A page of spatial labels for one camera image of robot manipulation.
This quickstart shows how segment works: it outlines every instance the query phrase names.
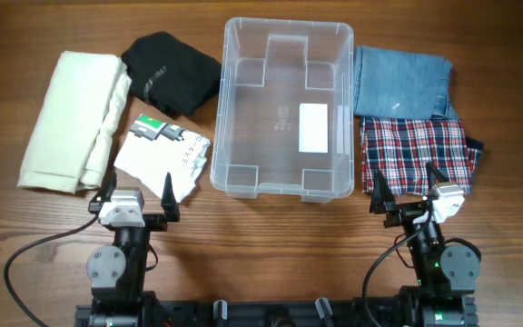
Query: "wood grain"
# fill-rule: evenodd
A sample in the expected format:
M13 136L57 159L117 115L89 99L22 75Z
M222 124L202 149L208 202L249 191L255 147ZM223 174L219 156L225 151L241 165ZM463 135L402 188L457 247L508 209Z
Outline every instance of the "wood grain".
M86 205L92 193L15 188L59 54L118 55L135 38L164 30L221 60L224 24L234 16L346 22L356 45L452 61L452 100L467 134L484 141L487 150L474 193L443 232L472 241L484 253L477 283L481 325L523 326L523 2L80 3L0 6L0 326L32 325L5 290L2 270L9 255L91 218ZM215 98L195 116L175 122L213 140L216 109ZM139 113L171 121L131 100L114 153ZM119 184L141 186L124 173ZM158 199L143 190L147 211L157 211ZM182 221L153 236L161 260L147 275L146 288L162 300L359 296L367 269L400 233L384 230L381 217L368 214L369 201L360 183L350 197L325 205L295 196L238 200L212 187L208 168L182 205ZM87 257L111 241L111 233L93 226L25 253L12 268L17 291L48 324L71 326L74 306L91 300ZM376 271L370 293L392 295L415 282L393 255Z

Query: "folded denim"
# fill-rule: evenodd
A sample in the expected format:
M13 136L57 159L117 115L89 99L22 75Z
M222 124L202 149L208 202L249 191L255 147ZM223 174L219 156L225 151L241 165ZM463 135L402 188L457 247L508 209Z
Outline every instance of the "folded denim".
M362 190L372 193L377 168L395 195L427 194L425 164L471 193L483 143L465 136L461 122L361 117Z
M449 100L450 72L451 62L435 55L358 46L354 114L458 120Z

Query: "plaid shirt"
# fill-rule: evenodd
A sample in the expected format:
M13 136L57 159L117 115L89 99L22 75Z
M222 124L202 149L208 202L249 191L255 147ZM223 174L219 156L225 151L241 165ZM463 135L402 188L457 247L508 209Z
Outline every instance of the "plaid shirt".
M363 192L372 193L380 168L393 194L401 195L427 194L427 162L471 193L483 144L466 138L459 121L361 117L360 146Z

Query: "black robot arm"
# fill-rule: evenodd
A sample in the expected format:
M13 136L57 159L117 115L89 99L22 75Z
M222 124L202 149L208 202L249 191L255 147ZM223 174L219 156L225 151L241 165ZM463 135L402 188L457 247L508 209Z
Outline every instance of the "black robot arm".
M432 163L427 164L427 173L429 195L420 202L401 204L396 203L382 172L375 173L370 211L386 214L385 228L402 226L419 282L419 286L400 289L400 325L476 326L475 305L466 296L475 292L481 253L463 239L446 241L439 228L461 206L463 191ZM369 313L367 303L365 299L364 310Z
M114 231L114 241L88 259L86 270L94 298L88 321L76 323L90 327L172 327L171 317L155 293L143 290L151 232L165 232L167 223L180 218L171 176L167 174L163 188L164 213L143 214L140 190L115 186L113 173L89 204L89 212Z

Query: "black cable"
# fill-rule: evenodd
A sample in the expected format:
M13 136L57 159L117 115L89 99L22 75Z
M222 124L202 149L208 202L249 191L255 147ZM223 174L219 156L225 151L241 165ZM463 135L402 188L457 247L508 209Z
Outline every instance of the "black cable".
M98 217L96 216L90 222L85 223L84 225L82 225L76 229L73 229L72 231L68 231L65 233L59 233L59 234L56 234L53 236L48 236L41 240L37 240L33 243L29 243L26 246L22 247L21 249L17 250L14 254L11 255L11 257L9 257L9 259L7 259L7 263L5 263L5 268L4 268L5 286L7 286L7 290L9 291L11 296L14 298L15 303L17 303L17 305L19 305L20 309L23 310L25 312L25 314L28 317L30 317L38 326L47 327L47 325L44 322L39 320L31 311L29 311L29 309L27 309L25 304L22 302L22 300L19 298L19 296L15 292L14 286L12 286L11 280L9 279L9 268L11 267L11 263L15 260L15 258L17 258L19 256L19 254L24 253L25 251L33 248L34 246L37 246L37 245L40 245L40 244L43 244L43 243L46 243L49 241L57 240L59 238L65 237L65 236L73 235L75 233L79 233L79 232L83 231L84 229L90 227L90 225L92 225L97 219L98 219Z
M445 244L447 244L447 243L459 243L459 244L467 246L469 249L471 249L471 251L473 251L473 253L475 253L478 256L478 260L481 263L481 251L479 250L479 248L477 246L473 245L469 241L466 241L459 237L454 237L454 238L450 238L447 241L445 241Z
M402 233L401 235L395 237L395 242L393 243L393 245L397 245L397 240L401 237L401 236L405 236L405 233ZM397 255L399 256L399 259L403 262L403 264L405 265L405 267L409 268L409 269L415 269L414 266L408 264L405 259L403 259L403 256L400 255L400 252L399 252L399 248L397 248L397 250L395 250L395 252L397 253Z
M433 207L430 206L429 209L427 210L427 212L428 212L427 220L425 221L425 223L423 223L421 225L421 228L419 228L419 230L416 231L411 236L409 236L409 237L405 238L404 240L400 241L398 244L391 246L385 253L381 254L379 259L377 259L377 261L375 261L372 264L372 266L370 267L369 271L367 272L366 277L364 277L364 283L362 284L362 299L363 299L362 301L363 301L364 311L367 313L367 315L369 316L369 318L372 321L372 323L374 323L374 325L377 326L377 327L382 327L382 326L374 319L374 316L372 315L372 312L370 312L369 303L368 303L368 300L367 300L367 288L369 287L370 277L372 276L372 273L374 273L374 270L377 269L379 264L386 257L388 257L391 253L395 252L395 250L399 249L401 246L403 246L408 241L410 241L410 240L414 239L415 237L417 237L417 235L419 235L420 233L425 231L427 229L427 227L429 227L429 223L431 222L431 218L433 217Z
M156 268L156 265L159 264L159 256L156 255L156 251L154 250L153 246L149 244L149 251L151 251L154 255L154 260L156 260L156 263L154 263L152 266L150 267L146 267L146 269L144 269L145 272L149 272L151 271L152 269Z

